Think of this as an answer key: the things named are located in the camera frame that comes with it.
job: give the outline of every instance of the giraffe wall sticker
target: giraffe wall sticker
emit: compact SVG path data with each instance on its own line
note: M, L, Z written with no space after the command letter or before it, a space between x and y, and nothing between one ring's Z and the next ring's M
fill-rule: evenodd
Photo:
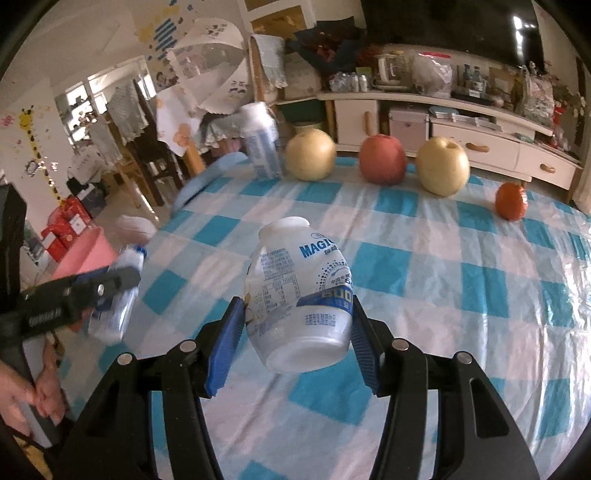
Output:
M59 192L57 191L55 182L49 176L49 171L47 170L47 166L45 165L45 161L43 160L43 156L39 151L39 147L35 140L35 133L33 131L33 105L31 105L30 109L22 109L22 113L18 116L19 120L19 127L27 134L27 139L33 149L33 156L35 158L35 162L39 164L41 169L43 170L43 175L45 176L45 180L51 189L53 196L56 198L57 203L60 205L64 202L61 198Z

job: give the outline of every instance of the clear plastic bag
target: clear plastic bag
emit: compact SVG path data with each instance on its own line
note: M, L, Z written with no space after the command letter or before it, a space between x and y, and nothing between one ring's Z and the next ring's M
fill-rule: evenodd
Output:
M521 67L522 96L516 113L538 124L552 127L554 95L549 80L531 74L525 65Z
M452 96L453 69L446 56L418 53L413 59L413 82L419 93L438 98Z

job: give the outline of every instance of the bottle bottom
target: bottle bottom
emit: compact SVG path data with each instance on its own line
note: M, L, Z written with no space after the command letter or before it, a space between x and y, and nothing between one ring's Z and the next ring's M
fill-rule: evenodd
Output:
M349 342L328 338L292 340L275 348L264 364L280 374L311 372L340 362L348 350Z

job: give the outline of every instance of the bottle cap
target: bottle cap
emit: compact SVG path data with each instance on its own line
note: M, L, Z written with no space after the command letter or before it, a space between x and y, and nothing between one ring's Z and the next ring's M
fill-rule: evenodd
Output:
M143 248L141 245L137 245L137 244L129 244L129 245L125 245L122 249L121 252L123 250L134 250L137 253L140 253L144 256L144 258L146 258L148 256L148 252L146 251L145 248Z

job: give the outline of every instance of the drawer handle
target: drawer handle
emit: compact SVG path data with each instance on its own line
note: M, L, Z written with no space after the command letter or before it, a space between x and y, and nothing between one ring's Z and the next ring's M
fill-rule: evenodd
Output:
M540 168L547 173L556 173L556 169L554 167L549 167L545 163L541 163Z
M363 114L363 127L365 128L365 135L367 135L368 137L371 137L374 134L371 112L365 112Z
M473 150L475 152L480 152L480 153L488 153L491 151L490 147L487 147L486 145L475 145L472 142L468 142L466 144L466 148L468 150Z

